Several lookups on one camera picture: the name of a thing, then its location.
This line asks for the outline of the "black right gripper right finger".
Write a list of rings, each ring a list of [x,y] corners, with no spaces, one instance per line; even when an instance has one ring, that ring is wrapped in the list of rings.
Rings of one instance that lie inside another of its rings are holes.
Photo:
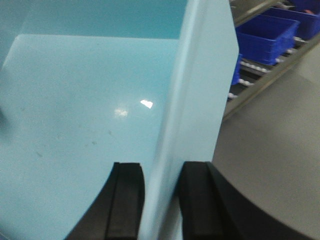
[[[178,179],[184,240],[307,240],[241,194],[210,162],[184,162]]]

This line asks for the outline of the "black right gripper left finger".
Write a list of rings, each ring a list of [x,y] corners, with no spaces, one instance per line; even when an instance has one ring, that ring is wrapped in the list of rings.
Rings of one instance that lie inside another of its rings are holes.
[[[145,202],[139,163],[113,164],[100,193],[67,240],[136,240]]]

